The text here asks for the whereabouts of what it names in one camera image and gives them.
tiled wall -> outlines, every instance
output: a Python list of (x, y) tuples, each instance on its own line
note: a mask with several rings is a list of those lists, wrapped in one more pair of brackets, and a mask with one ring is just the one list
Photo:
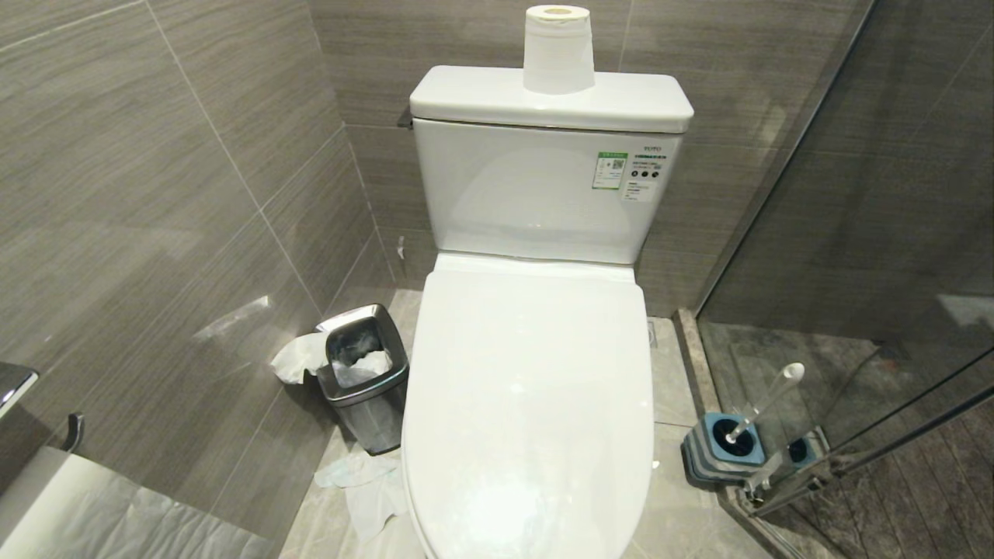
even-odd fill
[[(413, 135), (394, 127), (432, 66), (519, 67), (537, 2), (310, 0), (399, 282), (434, 262)], [(675, 76), (697, 112), (638, 266), (650, 313), (695, 306), (838, 68), (868, 0), (591, 0), (596, 68)], [(403, 236), (406, 260), (396, 255)]]
[(0, 2), (6, 484), (66, 414), (81, 454), (282, 539), (331, 430), (267, 365), (390, 301), (304, 0)]
[(894, 339), (994, 295), (991, 25), (988, 0), (879, 3), (710, 320)]

crumpled tissue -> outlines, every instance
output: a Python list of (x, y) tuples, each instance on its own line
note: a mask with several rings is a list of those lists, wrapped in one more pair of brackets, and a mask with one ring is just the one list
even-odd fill
[(314, 332), (293, 338), (276, 353), (269, 363), (276, 370), (276, 376), (285, 384), (302, 384), (304, 370), (311, 374), (328, 364), (324, 344), (328, 332)]
[(340, 362), (332, 361), (331, 368), (335, 371), (338, 386), (349, 388), (386, 373), (393, 363), (386, 351), (373, 351), (358, 360), (351, 367)]
[(356, 453), (320, 469), (314, 482), (345, 489), (352, 527), (366, 543), (383, 530), (388, 518), (408, 512), (400, 465), (395, 459)]

shower enclosure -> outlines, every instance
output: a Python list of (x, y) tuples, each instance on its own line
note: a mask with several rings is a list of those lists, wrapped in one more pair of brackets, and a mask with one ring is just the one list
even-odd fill
[[(899, 551), (912, 546), (896, 512), (861, 520), (862, 497), (839, 497), (849, 520), (811, 510), (831, 508), (812, 495), (873, 465), (899, 470), (893, 491), (908, 494), (894, 498), (922, 517), (934, 503), (920, 486), (943, 488), (963, 556), (981, 557), (991, 539), (994, 436), (984, 429), (994, 429), (994, 406), (982, 404), (994, 393), (991, 21), (986, 1), (877, 2), (698, 313), (726, 412), (758, 401), (787, 363), (806, 366), (758, 423), (784, 466), (749, 506), (828, 519), (813, 523), (830, 540), (846, 539), (836, 528), (850, 522), (855, 541), (835, 542), (846, 555), (874, 557), (887, 537)], [(942, 439), (929, 451), (892, 456), (935, 429)], [(874, 499), (901, 509), (888, 493)], [(957, 511), (967, 497), (980, 509)], [(945, 528), (921, 522), (939, 555), (955, 551), (938, 541)]]

toilet tank lid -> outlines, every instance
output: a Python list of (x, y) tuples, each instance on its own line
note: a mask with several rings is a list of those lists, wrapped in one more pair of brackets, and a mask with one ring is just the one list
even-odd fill
[(694, 109), (672, 76), (597, 72), (578, 93), (523, 86), (516, 68), (436, 66), (411, 93), (415, 118), (515, 126), (680, 134)]

toilet tank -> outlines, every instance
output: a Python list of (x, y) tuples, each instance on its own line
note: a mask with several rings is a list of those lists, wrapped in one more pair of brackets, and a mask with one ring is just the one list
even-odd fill
[(669, 76), (596, 73), (579, 93), (522, 70), (438, 66), (411, 94), (443, 251), (630, 265), (694, 111)]

